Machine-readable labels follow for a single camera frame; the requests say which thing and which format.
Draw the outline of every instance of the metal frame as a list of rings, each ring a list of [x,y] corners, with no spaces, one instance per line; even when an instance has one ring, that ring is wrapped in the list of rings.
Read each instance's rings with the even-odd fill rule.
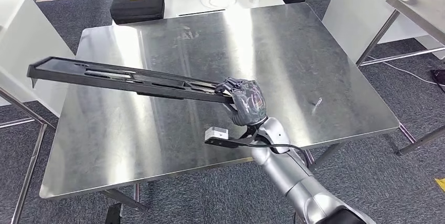
[[[138,188],[137,199],[139,200],[139,184],[135,184],[134,187]],[[117,189],[103,190],[100,193],[109,197],[109,198],[112,198],[118,202],[121,202],[122,204],[127,205],[131,208],[135,208],[140,211],[148,211],[147,206],[141,204],[140,202],[136,201],[135,199],[128,197],[127,195],[125,195],[124,193],[120,192]]]
[[[393,13],[390,15],[390,17],[383,24],[381,29],[378,31],[378,33],[376,34],[374,39],[370,42],[368,47],[362,53],[360,58],[357,60],[357,62],[356,62],[357,67],[377,64],[377,63],[391,61],[391,60],[403,59],[403,58],[408,58],[408,57],[412,57],[412,56],[424,55],[424,54],[429,54],[432,52],[445,50],[445,47],[440,47],[440,48],[435,48],[435,49],[423,50],[423,51],[419,51],[419,52],[413,52],[410,54],[397,55],[397,56],[391,56],[391,57],[382,58],[382,59],[365,61],[366,57],[368,57],[368,54],[377,45],[377,43],[380,41],[380,39],[383,37],[383,35],[386,33],[386,31],[390,28],[390,26],[394,23],[394,21],[396,21],[396,19],[399,15],[400,15],[400,12],[395,9],[393,11]],[[445,135],[445,125],[438,128],[437,130],[425,135],[424,137],[422,137],[419,140],[417,140],[413,135],[411,135],[411,133],[409,133],[409,131],[405,128],[405,126],[403,124],[400,124],[399,129],[404,134],[404,136],[411,142],[411,144],[406,146],[403,149],[397,150],[396,151],[397,155],[404,155],[409,152],[415,151],[417,148],[424,146],[427,143]]]
[[[29,190],[29,184],[31,182],[34,168],[36,167],[36,162],[40,154],[41,144],[43,142],[43,138],[45,136],[45,130],[49,126],[50,128],[53,128],[54,130],[56,127],[54,127],[50,122],[42,118],[40,115],[32,111],[30,108],[28,108],[26,105],[24,105],[22,102],[20,102],[17,98],[15,98],[13,95],[8,93],[6,90],[0,87],[0,97],[11,103],[13,106],[21,109],[23,112],[25,112],[29,118],[25,119],[19,119],[14,120],[11,122],[1,123],[1,128],[6,128],[14,125],[19,125],[23,123],[28,122],[39,122],[41,124],[40,131],[37,137],[36,144],[34,146],[33,154],[31,155],[28,170],[26,171],[25,179],[23,181],[22,189],[20,190],[20,194],[18,196],[17,204],[14,209],[14,215],[11,220],[11,224],[17,224],[20,221],[20,216],[22,214],[23,206],[25,204],[26,195]],[[126,196],[125,194],[121,193],[117,189],[109,189],[104,190],[101,192],[102,194],[106,195],[107,197],[110,197],[112,199],[115,199],[129,207],[136,208],[141,211],[147,211],[147,206],[139,203],[140,201],[140,185],[139,183],[134,184],[133,187],[133,199]]]
[[[308,154],[309,160],[311,162],[311,164],[309,165],[309,169],[313,170],[313,169],[319,168],[323,163],[325,163],[329,158],[331,158],[332,155],[334,155],[334,153],[336,153],[338,150],[343,148],[343,146],[347,142],[348,141],[341,142],[341,143],[338,143],[338,144],[333,144],[333,145],[329,146],[327,148],[327,150],[325,150],[323,152],[323,154],[321,154],[321,156],[319,158],[317,158],[316,160],[314,160],[314,157],[312,156],[312,154],[311,154],[311,152],[309,150],[305,150],[305,152]]]
[[[38,115],[37,113],[32,111],[30,108],[28,108],[26,105],[24,105],[22,102],[20,102],[17,98],[15,98],[13,95],[8,93],[3,88],[0,88],[0,97],[5,99],[6,101],[8,101],[13,106],[19,108],[20,110],[22,110],[24,113],[26,113],[29,116],[29,118],[15,120],[15,121],[7,122],[7,123],[2,123],[2,124],[0,124],[0,129],[14,126],[14,125],[23,124],[23,123],[33,122],[33,121],[39,122],[41,125],[40,130],[39,130],[39,135],[37,137],[37,141],[34,146],[33,154],[31,155],[31,158],[29,161],[28,170],[26,170],[25,179],[23,181],[23,185],[20,190],[20,194],[18,196],[17,204],[14,209],[14,215],[11,220],[11,224],[17,224],[19,222],[20,216],[22,214],[23,205],[25,204],[26,195],[29,190],[29,183],[31,182],[31,179],[32,179],[32,176],[34,173],[34,168],[36,167],[36,162],[37,162],[37,159],[40,154],[40,148],[41,148],[43,138],[45,136],[45,130],[48,126],[53,128],[54,130],[56,129],[56,127],[54,127],[50,122],[48,122],[47,120],[42,118],[40,115]]]

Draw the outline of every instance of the metal table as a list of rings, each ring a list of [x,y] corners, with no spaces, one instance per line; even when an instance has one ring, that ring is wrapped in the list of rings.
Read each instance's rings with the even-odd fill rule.
[[[388,18],[388,20],[383,24],[380,31],[368,45],[360,58],[357,60],[356,64],[358,67],[445,50],[444,0],[386,0],[386,2],[394,8],[394,11]],[[377,45],[377,43],[380,41],[380,39],[401,13],[412,20],[424,31],[426,31],[431,37],[442,44],[442,46],[404,55],[365,61],[365,59],[368,57],[368,54]],[[398,150],[396,152],[398,155],[412,152],[418,147],[421,147],[445,135],[445,125],[425,135],[419,140],[415,139],[402,124],[400,125],[400,130],[407,137],[407,139],[409,139],[411,144],[403,149]]]
[[[90,28],[77,59],[213,81],[256,79],[268,115],[281,121],[292,144],[333,146],[321,160],[347,141],[399,127],[305,3]],[[101,191],[145,209],[114,188],[252,160],[248,148],[204,144],[211,126],[232,136],[245,130],[220,104],[71,85],[40,196]],[[137,199],[137,186],[134,192]]]

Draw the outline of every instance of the black cable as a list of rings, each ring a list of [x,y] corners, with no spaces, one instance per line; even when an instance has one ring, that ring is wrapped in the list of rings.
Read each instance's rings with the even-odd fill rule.
[[[297,149],[299,152],[301,152],[303,154],[307,168],[309,168],[309,166],[311,164],[311,162],[309,161],[309,157],[306,154],[306,152],[304,152],[304,150],[302,148],[297,147],[297,146],[292,145],[292,144],[246,144],[244,146],[254,147],[254,148],[269,148],[269,147],[289,147],[289,148],[294,148],[294,149]]]
[[[445,90],[443,89],[442,85],[439,84],[439,81],[437,80],[436,75],[434,74],[434,70],[431,70],[431,78],[437,84],[437,86],[442,90],[442,92],[445,93]]]

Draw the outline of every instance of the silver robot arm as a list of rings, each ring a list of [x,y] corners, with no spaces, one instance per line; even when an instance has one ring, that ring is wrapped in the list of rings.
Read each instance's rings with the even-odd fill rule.
[[[291,143],[283,126],[275,118],[268,118],[260,126],[258,134],[267,138],[270,144]],[[369,216],[354,210],[326,190],[294,149],[252,148],[252,156],[305,223],[375,223]]]
[[[248,127],[248,132],[243,135],[245,138],[234,141],[226,138],[225,141],[229,141],[229,144],[230,142],[239,144],[238,146],[255,147],[252,148],[253,159],[270,176],[305,223],[375,223],[369,216],[354,210],[326,190],[315,179],[294,148],[289,146],[258,148],[258,145],[290,145],[291,141],[282,124],[275,118],[267,117],[266,102],[255,81],[228,78],[217,86],[216,92],[229,92],[232,95],[236,109],[229,107],[231,118],[236,125]],[[217,135],[212,129],[216,128],[210,128],[206,132],[206,140]],[[217,144],[217,138],[211,138],[208,143]]]

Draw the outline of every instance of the yellow floor marking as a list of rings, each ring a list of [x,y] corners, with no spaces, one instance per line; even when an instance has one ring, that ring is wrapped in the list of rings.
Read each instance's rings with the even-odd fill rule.
[[[445,191],[445,178],[443,179],[434,179],[437,184],[440,186],[440,188],[442,188],[443,191]]]

